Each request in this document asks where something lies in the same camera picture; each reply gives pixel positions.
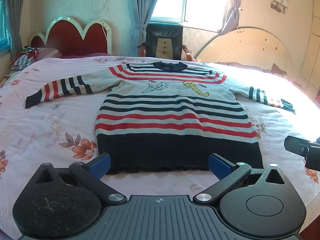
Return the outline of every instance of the window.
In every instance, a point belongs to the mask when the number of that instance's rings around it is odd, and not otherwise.
[[[0,0],[0,52],[10,48],[9,42],[10,42],[9,32],[5,26],[5,21],[4,21],[3,1]]]
[[[158,0],[151,20],[221,31],[229,0]]]

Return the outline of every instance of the floral bedspread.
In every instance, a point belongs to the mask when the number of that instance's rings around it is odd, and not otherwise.
[[[12,218],[12,206],[41,163],[68,167],[98,155],[94,132],[98,110],[108,91],[92,95],[61,97],[24,108],[25,98],[44,84],[123,63],[151,63],[154,58],[91,57],[49,58],[32,64],[0,89],[0,229],[13,239],[20,232]],[[226,75],[244,83],[272,90],[291,102],[296,113],[275,109],[237,96],[254,125],[264,165],[277,163],[284,170],[307,207],[307,226],[320,214],[318,172],[306,169],[304,159],[287,152],[283,142],[292,135],[309,140],[320,136],[320,111],[290,82],[255,70],[217,65]],[[127,197],[143,195],[193,195],[218,179],[209,171],[121,173],[101,179]]]

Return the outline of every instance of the sweater sleeve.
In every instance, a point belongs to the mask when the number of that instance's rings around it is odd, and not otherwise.
[[[247,97],[264,105],[279,107],[290,112],[295,112],[295,110],[293,109],[293,105],[286,100],[275,95],[269,95],[267,92],[257,87],[249,87],[241,82],[234,80],[234,82],[232,82],[232,84],[229,86],[229,89],[233,94],[239,93],[244,97]]]
[[[44,101],[50,101],[67,95],[92,94],[103,91],[119,83],[109,69],[54,80],[45,84],[38,92],[26,98],[26,108]]]

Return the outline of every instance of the striped sweater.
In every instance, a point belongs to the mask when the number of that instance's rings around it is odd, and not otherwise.
[[[99,152],[111,157],[109,173],[207,170],[211,153],[263,168],[256,132],[234,94],[294,112],[285,100],[213,67],[181,62],[123,64],[55,80],[27,97],[26,108],[110,87],[95,124]]]

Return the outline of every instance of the blue gripper pad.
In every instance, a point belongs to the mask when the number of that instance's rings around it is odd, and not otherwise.
[[[222,158],[218,154],[211,154],[209,156],[209,170],[219,179],[228,176],[236,167],[233,163]]]
[[[111,158],[103,153],[86,164],[86,170],[97,179],[101,179],[110,169]]]

